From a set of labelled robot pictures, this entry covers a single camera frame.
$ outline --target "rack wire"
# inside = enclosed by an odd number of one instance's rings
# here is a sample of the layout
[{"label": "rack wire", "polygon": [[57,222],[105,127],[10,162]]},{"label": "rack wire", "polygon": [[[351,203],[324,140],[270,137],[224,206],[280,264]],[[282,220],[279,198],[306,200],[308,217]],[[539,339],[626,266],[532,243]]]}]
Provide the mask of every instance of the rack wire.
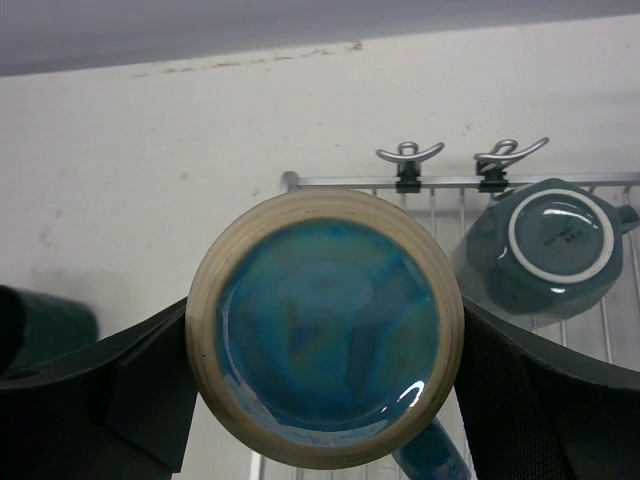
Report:
[{"label": "rack wire", "polygon": [[[564,175],[510,175],[509,188],[554,177],[579,185],[613,205],[640,205],[640,172]],[[420,193],[397,193],[398,177],[308,177],[295,172],[282,176],[281,189],[348,188],[388,200],[411,214],[438,241],[447,255],[492,200],[480,193],[483,176],[420,176]],[[613,288],[590,311],[558,324],[539,328],[531,317],[531,330],[564,347],[622,367],[640,371],[640,265],[637,235],[625,236],[624,268]],[[438,418],[473,469],[455,392]],[[368,465],[337,471],[302,470],[254,453],[250,480],[406,480],[391,457]]]}]

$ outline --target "unglazed ceramic ring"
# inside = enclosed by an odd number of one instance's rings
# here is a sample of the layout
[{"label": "unglazed ceramic ring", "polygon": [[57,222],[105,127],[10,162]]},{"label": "unglazed ceramic ring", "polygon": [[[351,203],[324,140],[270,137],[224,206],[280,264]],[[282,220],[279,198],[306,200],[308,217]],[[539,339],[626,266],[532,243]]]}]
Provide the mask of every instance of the unglazed ceramic ring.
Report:
[{"label": "unglazed ceramic ring", "polygon": [[[249,448],[302,468],[361,465],[414,438],[453,387],[463,332],[435,240],[394,205],[344,190],[287,193],[242,215],[207,252],[186,307],[208,407]],[[433,352],[416,351],[423,344]]]}]

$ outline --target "white ring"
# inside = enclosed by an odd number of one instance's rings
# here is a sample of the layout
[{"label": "white ring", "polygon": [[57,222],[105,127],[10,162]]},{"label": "white ring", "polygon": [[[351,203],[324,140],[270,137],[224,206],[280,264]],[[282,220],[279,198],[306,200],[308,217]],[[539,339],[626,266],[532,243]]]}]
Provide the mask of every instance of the white ring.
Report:
[{"label": "white ring", "polygon": [[[522,209],[526,207],[529,203],[531,203],[533,200],[535,200],[536,198],[544,197],[545,195],[553,195],[553,194],[566,195],[568,197],[573,197],[580,200],[582,203],[584,203],[587,207],[589,207],[593,211],[593,213],[596,215],[596,217],[600,221],[600,224],[602,225],[602,233],[604,234],[604,244],[602,246],[602,251],[600,252],[600,256],[596,259],[595,262],[593,262],[593,264],[591,264],[591,266],[589,266],[589,268],[585,269],[580,273],[576,273],[574,275],[557,275],[555,273],[546,272],[536,267],[529,260],[527,260],[527,258],[522,253],[522,250],[520,250],[520,246],[518,245],[518,242],[516,241],[516,221],[518,219],[518,215],[520,215],[520,212],[522,212]],[[511,247],[511,250],[513,251],[513,254],[515,255],[518,262],[520,262],[520,264],[525,269],[527,269],[530,273],[534,274],[536,277],[539,277],[543,280],[547,280],[553,283],[562,283],[562,284],[580,283],[580,282],[584,282],[585,280],[589,280],[590,278],[595,276],[598,272],[600,272],[600,270],[602,270],[609,263],[609,259],[613,254],[613,247],[615,244],[615,237],[613,235],[613,226],[611,225],[611,221],[609,220],[609,217],[604,212],[604,210],[602,210],[600,205],[598,205],[596,202],[591,200],[586,195],[583,195],[578,192],[574,192],[573,190],[565,190],[563,188],[552,188],[549,190],[544,190],[542,192],[537,192],[531,195],[530,197],[526,198],[522,202],[520,202],[520,204],[516,207],[516,209],[511,214],[511,218],[509,219],[508,235],[509,235],[509,246]]]}]

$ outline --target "metal clip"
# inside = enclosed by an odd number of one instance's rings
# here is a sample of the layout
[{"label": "metal clip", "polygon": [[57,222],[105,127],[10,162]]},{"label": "metal clip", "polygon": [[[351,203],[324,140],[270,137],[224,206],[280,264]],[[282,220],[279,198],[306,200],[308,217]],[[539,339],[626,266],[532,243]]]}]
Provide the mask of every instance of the metal clip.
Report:
[{"label": "metal clip", "polygon": [[543,137],[529,148],[516,152],[518,142],[515,140],[500,140],[489,153],[476,153],[473,158],[478,163],[478,174],[482,175],[490,170],[504,170],[516,162],[540,150],[547,143],[548,137]]},{"label": "metal clip", "polygon": [[428,160],[444,149],[444,143],[436,143],[427,150],[420,151],[420,147],[415,142],[402,142],[398,145],[398,153],[386,150],[376,150],[376,155],[382,160],[397,164],[399,180],[396,182],[398,193],[420,193],[420,164]]}]

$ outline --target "beige ring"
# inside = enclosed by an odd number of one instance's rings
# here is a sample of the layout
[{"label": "beige ring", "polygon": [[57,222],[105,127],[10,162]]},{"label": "beige ring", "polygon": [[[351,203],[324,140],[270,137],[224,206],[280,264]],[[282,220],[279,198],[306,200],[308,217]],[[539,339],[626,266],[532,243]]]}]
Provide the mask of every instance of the beige ring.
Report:
[{"label": "beige ring", "polygon": [[[332,218],[385,235],[414,259],[431,285],[439,320],[433,373],[417,403],[373,438],[345,447],[294,443],[259,427],[236,403],[214,351],[215,312],[232,272],[256,244],[295,223]],[[464,313],[460,290],[446,256],[429,233],[403,210],[371,195],[347,190],[287,193],[252,208],[232,223],[205,255],[186,307],[186,343],[203,399],[238,440],[276,461],[302,468],[337,469],[381,458],[415,437],[435,417],[453,387],[462,355]]]}]

